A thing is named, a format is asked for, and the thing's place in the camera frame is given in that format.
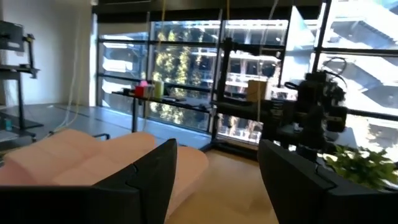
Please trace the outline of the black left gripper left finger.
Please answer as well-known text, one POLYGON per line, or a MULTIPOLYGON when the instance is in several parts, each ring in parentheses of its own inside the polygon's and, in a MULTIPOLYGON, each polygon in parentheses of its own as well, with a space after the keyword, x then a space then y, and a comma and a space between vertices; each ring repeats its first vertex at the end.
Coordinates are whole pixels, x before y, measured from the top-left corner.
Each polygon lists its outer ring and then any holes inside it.
POLYGON ((91 186, 1 187, 1 223, 163 223, 176 169, 169 139, 91 186))

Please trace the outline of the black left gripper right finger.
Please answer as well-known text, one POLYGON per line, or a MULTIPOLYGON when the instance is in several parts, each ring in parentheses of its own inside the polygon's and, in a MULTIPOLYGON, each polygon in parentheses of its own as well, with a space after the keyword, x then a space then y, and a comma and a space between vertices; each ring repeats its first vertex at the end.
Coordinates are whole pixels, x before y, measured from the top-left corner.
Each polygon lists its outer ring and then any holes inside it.
POLYGON ((279 223, 397 223, 397 192, 346 180, 268 140, 257 159, 279 223))

